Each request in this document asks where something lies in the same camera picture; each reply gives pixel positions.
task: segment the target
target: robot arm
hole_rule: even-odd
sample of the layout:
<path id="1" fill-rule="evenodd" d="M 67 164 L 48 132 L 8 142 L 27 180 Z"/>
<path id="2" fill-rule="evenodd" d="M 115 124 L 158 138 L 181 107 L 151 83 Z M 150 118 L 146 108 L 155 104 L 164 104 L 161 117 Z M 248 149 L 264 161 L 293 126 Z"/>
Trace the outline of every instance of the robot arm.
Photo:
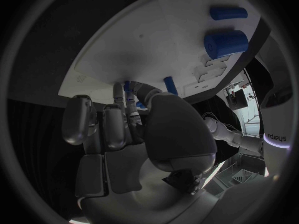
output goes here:
<path id="1" fill-rule="evenodd" d="M 208 126 L 212 136 L 216 140 L 224 140 L 233 147 L 242 147 L 247 150 L 263 154 L 263 139 L 243 136 L 240 131 L 230 131 L 226 126 L 213 118 L 205 118 L 205 123 Z"/>

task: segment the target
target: purple light strip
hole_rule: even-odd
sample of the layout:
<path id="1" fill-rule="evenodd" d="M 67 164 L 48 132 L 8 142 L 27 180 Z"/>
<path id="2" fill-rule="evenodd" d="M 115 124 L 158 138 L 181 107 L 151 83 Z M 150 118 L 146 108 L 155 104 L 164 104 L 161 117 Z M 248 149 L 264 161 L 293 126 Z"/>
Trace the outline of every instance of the purple light strip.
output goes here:
<path id="1" fill-rule="evenodd" d="M 275 146 L 275 147 L 277 147 L 277 148 L 289 148 L 289 147 L 290 147 L 289 145 L 288 145 L 288 146 L 284 146 L 284 145 L 279 145 L 279 144 L 272 143 L 271 141 L 269 141 L 269 140 L 266 138 L 265 134 L 264 134 L 264 140 L 265 140 L 268 144 L 270 144 L 270 145 L 272 145 L 272 146 Z"/>

